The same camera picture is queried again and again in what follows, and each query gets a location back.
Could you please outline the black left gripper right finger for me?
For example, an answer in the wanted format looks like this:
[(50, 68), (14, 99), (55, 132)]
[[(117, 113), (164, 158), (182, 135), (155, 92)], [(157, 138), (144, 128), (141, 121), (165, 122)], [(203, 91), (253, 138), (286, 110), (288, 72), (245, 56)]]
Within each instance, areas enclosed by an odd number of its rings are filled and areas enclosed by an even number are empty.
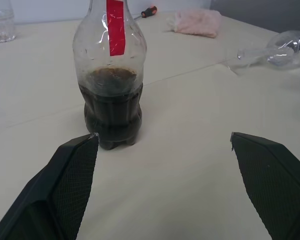
[(272, 240), (300, 240), (300, 161), (282, 144), (231, 134), (246, 193)]

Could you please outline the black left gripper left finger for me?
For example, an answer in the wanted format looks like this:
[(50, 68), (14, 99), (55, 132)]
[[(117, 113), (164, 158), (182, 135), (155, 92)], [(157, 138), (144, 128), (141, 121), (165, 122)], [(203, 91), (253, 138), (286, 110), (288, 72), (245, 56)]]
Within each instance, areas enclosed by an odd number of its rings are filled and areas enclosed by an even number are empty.
[(91, 194), (99, 136), (58, 147), (0, 221), (0, 240), (76, 240)]

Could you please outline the clear cola bottle red label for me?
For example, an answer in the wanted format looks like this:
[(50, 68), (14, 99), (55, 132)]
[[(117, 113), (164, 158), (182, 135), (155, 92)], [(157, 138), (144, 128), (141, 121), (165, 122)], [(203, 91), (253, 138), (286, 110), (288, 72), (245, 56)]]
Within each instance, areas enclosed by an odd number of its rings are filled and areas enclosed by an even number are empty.
[(90, 0), (72, 48), (88, 131), (105, 150), (133, 145), (142, 125), (147, 43), (127, 0)]

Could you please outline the clear empty plastic bottle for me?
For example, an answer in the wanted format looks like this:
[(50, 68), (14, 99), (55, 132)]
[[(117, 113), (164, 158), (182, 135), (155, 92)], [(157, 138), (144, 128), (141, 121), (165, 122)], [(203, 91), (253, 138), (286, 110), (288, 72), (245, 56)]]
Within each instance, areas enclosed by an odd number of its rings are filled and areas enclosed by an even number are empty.
[(300, 31), (289, 30), (272, 37), (266, 47), (246, 48), (237, 52), (240, 63), (270, 64), (278, 68), (300, 65)]

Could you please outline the clear plastic bottle upright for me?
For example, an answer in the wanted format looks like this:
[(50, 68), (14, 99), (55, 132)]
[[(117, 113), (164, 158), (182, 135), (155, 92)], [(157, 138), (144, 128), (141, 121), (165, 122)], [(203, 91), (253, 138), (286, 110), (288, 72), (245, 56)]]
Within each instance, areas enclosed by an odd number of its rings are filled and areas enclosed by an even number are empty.
[(11, 0), (0, 0), (0, 43), (10, 42), (15, 39), (14, 20)]

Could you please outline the pink fluffy cloth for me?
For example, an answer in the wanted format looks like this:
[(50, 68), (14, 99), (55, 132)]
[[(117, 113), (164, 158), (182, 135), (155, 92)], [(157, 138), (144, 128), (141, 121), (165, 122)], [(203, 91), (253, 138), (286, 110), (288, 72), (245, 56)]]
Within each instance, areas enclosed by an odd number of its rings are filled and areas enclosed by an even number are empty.
[(222, 21), (222, 15), (216, 10), (197, 8), (176, 11), (173, 17), (167, 19), (170, 31), (202, 36), (214, 39), (217, 37)]

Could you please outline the orange black handled screwdriver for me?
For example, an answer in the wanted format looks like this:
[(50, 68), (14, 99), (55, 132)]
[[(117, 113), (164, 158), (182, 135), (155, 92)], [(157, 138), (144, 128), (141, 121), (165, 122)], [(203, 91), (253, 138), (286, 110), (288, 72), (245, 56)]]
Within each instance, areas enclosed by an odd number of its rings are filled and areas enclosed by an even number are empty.
[(134, 19), (140, 19), (140, 18), (148, 18), (148, 17), (152, 17), (157, 13), (158, 9), (156, 6), (151, 6), (148, 7), (147, 9), (145, 9), (144, 11), (141, 12), (141, 14), (137, 17), (135, 17)]

